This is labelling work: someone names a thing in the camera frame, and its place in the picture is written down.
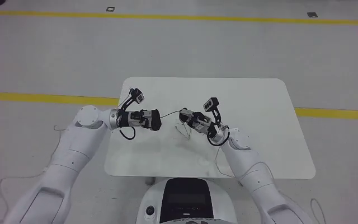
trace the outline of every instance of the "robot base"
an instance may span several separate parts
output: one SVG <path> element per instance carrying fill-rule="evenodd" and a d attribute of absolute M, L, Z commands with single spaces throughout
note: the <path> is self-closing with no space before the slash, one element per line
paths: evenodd
<path fill-rule="evenodd" d="M 211 181 L 198 178 L 170 178 L 144 194 L 137 224 L 157 224 L 179 218 L 214 218 L 237 223 L 228 193 Z"/>

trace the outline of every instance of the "white table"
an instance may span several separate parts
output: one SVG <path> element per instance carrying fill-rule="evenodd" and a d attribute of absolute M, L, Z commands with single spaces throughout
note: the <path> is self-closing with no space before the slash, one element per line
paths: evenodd
<path fill-rule="evenodd" d="M 251 146 L 269 165 L 277 179 L 310 179 L 315 167 L 290 96 L 283 81 L 263 78 L 128 78 L 120 101 L 129 88 L 139 88 L 145 100 L 128 110 L 158 109 L 161 116 L 188 108 L 204 112 L 203 104 L 217 97 L 222 122 L 245 131 Z M 178 113 L 162 118 L 157 132 L 136 128 L 132 141 L 118 130 L 111 133 L 105 170 L 112 176 L 175 176 L 225 178 L 215 167 L 217 148 L 206 136 L 192 131 L 190 140 L 176 131 Z M 125 132 L 131 136 L 132 130 Z M 218 165 L 231 169 L 221 151 Z"/>

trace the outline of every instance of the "yellow floor line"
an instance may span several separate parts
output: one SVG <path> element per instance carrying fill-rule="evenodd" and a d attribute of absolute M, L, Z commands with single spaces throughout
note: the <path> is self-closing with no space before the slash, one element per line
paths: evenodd
<path fill-rule="evenodd" d="M 137 15 L 113 13 L 79 13 L 79 12 L 31 12 L 0 11 L 7 16 L 50 16 L 50 17 L 95 17 L 95 18 L 133 18 L 140 20 L 198 20 L 198 21 L 237 21 L 237 22 L 278 22 L 289 24 L 331 24 L 358 25 L 358 20 L 322 20 L 317 18 L 259 18 L 259 17 L 226 17 L 226 16 L 190 16 L 190 15 Z"/>
<path fill-rule="evenodd" d="M 22 102 L 48 102 L 52 104 L 81 104 L 98 106 L 116 106 L 117 98 L 89 97 L 89 96 L 63 96 L 46 94 L 18 94 L 0 92 L 0 100 Z"/>
<path fill-rule="evenodd" d="M 2 101 L 21 101 L 21 102 L 46 102 L 52 104 L 78 104 L 78 105 L 97 105 L 97 106 L 117 106 L 117 98 L 89 97 L 89 96 L 63 96 L 46 94 L 18 94 L 10 92 L 0 92 Z M 344 118 L 358 119 L 358 110 L 338 110 L 338 109 L 319 109 L 319 108 L 295 108 L 297 116 L 311 116 L 315 118 Z"/>

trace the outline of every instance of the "small black sticker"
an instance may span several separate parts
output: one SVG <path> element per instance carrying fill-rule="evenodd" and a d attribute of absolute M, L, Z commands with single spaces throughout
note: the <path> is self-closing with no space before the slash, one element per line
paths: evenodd
<path fill-rule="evenodd" d="M 307 16 L 310 18 L 318 18 L 317 13 L 315 12 L 307 12 Z"/>
<path fill-rule="evenodd" d="M 106 12 L 114 12 L 116 7 L 107 7 Z"/>

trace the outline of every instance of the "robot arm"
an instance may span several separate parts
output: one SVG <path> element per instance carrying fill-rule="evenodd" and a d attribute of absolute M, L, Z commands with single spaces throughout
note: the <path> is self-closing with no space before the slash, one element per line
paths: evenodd
<path fill-rule="evenodd" d="M 309 216 L 291 199 L 285 197 L 272 182 L 266 164 L 249 144 L 248 135 L 238 128 L 222 125 L 216 98 L 204 104 L 205 111 L 212 111 L 215 123 L 200 112 L 182 109 L 180 121 L 199 133 L 207 135 L 210 144 L 221 146 L 235 178 L 250 192 L 265 224 L 308 224 Z"/>
<path fill-rule="evenodd" d="M 140 104 L 143 94 L 131 89 L 131 98 L 121 109 L 100 111 L 94 106 L 81 108 L 64 131 L 50 165 L 40 181 L 16 203 L 4 223 L 64 223 L 70 210 L 71 188 L 81 170 L 92 159 L 106 131 L 121 127 L 159 130 L 158 110 L 125 111 Z"/>

